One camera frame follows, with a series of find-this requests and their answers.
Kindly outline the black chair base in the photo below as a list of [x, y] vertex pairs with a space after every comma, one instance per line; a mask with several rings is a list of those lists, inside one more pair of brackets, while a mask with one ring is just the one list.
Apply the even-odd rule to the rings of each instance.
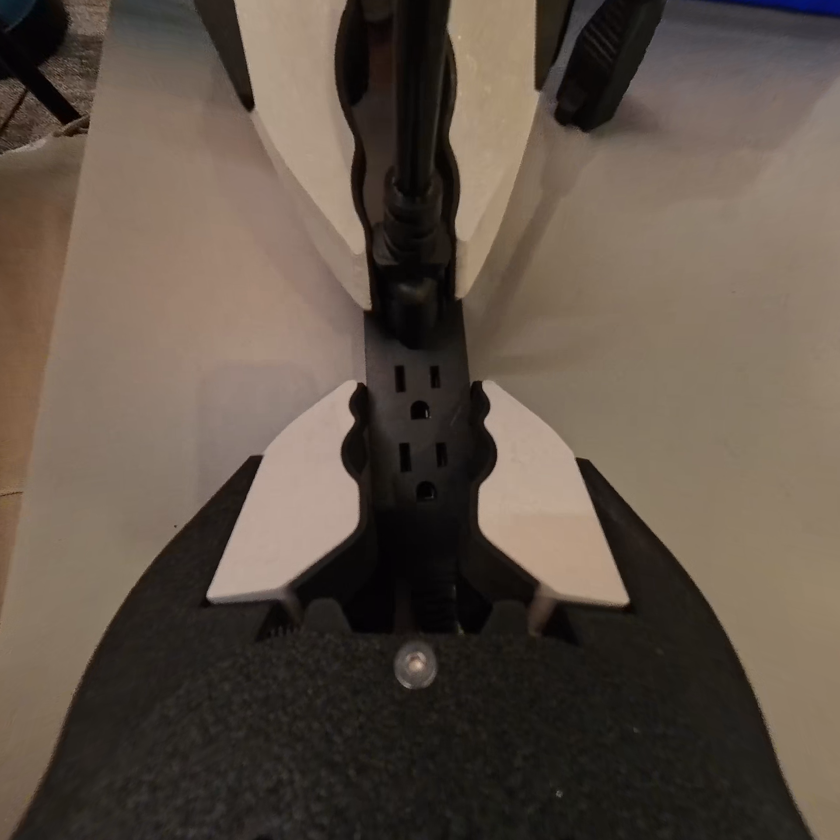
[[61, 125], [81, 115], [41, 67], [64, 43], [69, 25], [64, 2], [1, 2], [2, 79], [19, 81]]

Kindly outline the black power strip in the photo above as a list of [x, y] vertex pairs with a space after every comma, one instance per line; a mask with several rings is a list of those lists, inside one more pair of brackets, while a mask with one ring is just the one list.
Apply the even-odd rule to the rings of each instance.
[[378, 573], [394, 629], [456, 634], [471, 453], [463, 308], [455, 304], [418, 350], [367, 314], [364, 345]]

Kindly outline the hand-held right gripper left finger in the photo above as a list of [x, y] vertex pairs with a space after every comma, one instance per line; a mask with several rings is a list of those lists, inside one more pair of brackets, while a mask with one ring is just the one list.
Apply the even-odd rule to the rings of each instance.
[[266, 448], [206, 599], [343, 606], [368, 583], [368, 392], [346, 381]]

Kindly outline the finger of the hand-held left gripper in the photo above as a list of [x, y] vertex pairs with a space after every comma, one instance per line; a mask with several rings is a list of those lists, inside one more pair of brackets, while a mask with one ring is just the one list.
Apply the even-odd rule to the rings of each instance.
[[455, 105], [448, 142], [458, 175], [455, 295], [501, 278], [538, 200], [541, 90], [569, 26], [565, 1], [455, 1], [448, 33]]
[[352, 300], [370, 310], [364, 227], [351, 184], [355, 141], [335, 66], [347, 2], [234, 5], [258, 136], [319, 255]]

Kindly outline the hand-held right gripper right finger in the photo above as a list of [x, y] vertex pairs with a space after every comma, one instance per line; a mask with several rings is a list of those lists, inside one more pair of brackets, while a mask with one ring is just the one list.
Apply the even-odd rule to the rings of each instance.
[[493, 381], [483, 426], [496, 460], [479, 484], [477, 524], [490, 545], [535, 581], [527, 609], [540, 634], [563, 603], [624, 610], [630, 598], [572, 449]]

